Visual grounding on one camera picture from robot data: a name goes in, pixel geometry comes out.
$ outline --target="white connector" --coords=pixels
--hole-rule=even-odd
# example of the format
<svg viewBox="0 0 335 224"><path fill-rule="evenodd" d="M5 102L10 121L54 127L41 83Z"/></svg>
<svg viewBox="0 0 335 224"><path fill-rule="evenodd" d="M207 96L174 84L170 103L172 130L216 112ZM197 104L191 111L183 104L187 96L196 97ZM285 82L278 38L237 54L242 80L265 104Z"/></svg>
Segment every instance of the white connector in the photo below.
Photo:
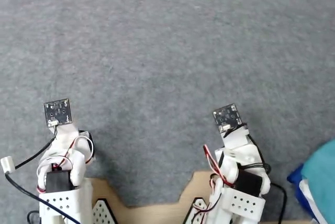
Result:
<svg viewBox="0 0 335 224"><path fill-rule="evenodd" d="M55 120L53 120L53 121L48 120L48 127L54 127L54 126L57 126L58 123L59 123L59 122L58 122L57 119L55 119Z"/></svg>
<svg viewBox="0 0 335 224"><path fill-rule="evenodd" d="M12 173L13 171L15 171L15 166L14 166L12 156L4 157L0 160L0 162L1 162L2 169L4 170L4 173L6 172Z"/></svg>

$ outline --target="wooden board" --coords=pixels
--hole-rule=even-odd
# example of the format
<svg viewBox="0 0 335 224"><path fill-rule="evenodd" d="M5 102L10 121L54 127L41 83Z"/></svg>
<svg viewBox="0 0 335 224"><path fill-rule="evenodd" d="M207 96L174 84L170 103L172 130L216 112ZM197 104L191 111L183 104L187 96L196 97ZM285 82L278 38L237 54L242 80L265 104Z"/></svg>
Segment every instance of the wooden board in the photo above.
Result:
<svg viewBox="0 0 335 224"><path fill-rule="evenodd" d="M177 203L130 208L124 206L116 191L108 185L106 180L94 178L92 179L93 205L97 199L106 198L118 224L182 224L195 197L203 197L208 202L211 192L208 178L211 173L210 171L195 172ZM283 223L308 224L309 221L285 221Z"/></svg>

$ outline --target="teal cloth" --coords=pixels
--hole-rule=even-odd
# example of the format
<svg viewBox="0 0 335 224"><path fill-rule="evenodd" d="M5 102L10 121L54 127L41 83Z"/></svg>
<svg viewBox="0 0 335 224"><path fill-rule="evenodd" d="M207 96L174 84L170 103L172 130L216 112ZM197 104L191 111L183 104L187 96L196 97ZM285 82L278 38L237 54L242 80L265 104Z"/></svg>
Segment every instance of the teal cloth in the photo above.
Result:
<svg viewBox="0 0 335 224"><path fill-rule="evenodd" d="M304 164L313 199L328 224L335 224L335 139L319 148Z"/></svg>

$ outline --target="circuit board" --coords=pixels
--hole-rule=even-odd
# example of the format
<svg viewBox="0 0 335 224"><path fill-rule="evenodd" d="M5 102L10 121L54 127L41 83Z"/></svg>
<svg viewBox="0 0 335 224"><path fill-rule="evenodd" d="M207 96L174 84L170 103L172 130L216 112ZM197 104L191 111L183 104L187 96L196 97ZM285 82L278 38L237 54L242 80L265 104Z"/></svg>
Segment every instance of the circuit board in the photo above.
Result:
<svg viewBox="0 0 335 224"><path fill-rule="evenodd" d="M68 98L44 104L47 127L72 123L70 100Z"/></svg>
<svg viewBox="0 0 335 224"><path fill-rule="evenodd" d="M235 104L217 109L213 111L213 115L220 132L225 132L242 124L241 117Z"/></svg>

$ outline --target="gray felt mat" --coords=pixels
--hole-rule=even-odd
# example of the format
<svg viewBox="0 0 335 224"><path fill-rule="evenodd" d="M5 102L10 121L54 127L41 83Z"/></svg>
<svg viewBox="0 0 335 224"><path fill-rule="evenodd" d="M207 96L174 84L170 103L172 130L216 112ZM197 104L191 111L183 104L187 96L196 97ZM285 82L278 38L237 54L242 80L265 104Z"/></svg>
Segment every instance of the gray felt mat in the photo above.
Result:
<svg viewBox="0 0 335 224"><path fill-rule="evenodd" d="M334 0L0 0L0 156L51 133L43 102L69 97L97 144L88 176L129 206L168 203L222 145L211 112L235 102L285 186L286 219L307 215L286 176L335 135ZM36 186L37 160L13 174ZM0 219L30 200L0 181ZM276 220L275 189L263 220Z"/></svg>

